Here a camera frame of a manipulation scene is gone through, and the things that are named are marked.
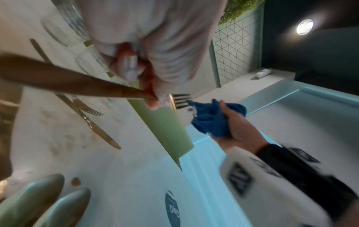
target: white tiled wall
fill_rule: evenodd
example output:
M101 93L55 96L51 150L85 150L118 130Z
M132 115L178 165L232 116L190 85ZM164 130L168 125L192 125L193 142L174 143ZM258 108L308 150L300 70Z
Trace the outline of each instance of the white tiled wall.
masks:
M262 7L218 26L213 43L221 85L259 67Z

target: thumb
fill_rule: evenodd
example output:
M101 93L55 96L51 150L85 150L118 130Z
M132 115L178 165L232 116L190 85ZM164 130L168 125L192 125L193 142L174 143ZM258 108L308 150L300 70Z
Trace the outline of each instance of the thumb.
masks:
M237 113L237 112L229 109L228 106L225 104L225 102L223 100L220 101L220 107L221 107L222 113L227 118Z

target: fork tines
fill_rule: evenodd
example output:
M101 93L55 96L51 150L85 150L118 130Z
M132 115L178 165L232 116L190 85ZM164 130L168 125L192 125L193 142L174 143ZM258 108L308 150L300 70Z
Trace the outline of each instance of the fork tines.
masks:
M188 106L187 100L191 100L190 94L175 94L171 95L171 107L175 110Z

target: gold knife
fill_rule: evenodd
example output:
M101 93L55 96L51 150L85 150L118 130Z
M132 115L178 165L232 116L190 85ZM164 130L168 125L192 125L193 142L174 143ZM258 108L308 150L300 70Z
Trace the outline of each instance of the gold knife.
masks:
M45 52L42 50L40 45L36 42L34 39L30 39L31 44L37 51L37 53L44 59L44 61L48 64L53 65L51 60L48 58L48 56L45 54ZM78 115L80 115L89 125L89 127L96 132L102 139L104 139L106 142L111 144L113 147L117 149L121 149L121 147L111 138L105 131L103 131L98 125L96 125L93 121L91 121L71 100L62 94L55 94L59 99L61 99L66 105L68 105L71 109L73 109Z

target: fork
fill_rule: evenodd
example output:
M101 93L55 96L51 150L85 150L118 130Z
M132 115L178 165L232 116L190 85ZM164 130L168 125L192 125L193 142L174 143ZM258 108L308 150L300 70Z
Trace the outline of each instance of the fork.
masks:
M190 94L173 94L169 95L171 108L174 110L185 108L188 105L187 100L191 100Z
M77 106L80 110L85 111L89 114L95 115L97 117L102 116L103 114L90 108L89 106L87 106L83 101L81 101L78 97L76 96L72 96L73 102L75 104L75 106Z

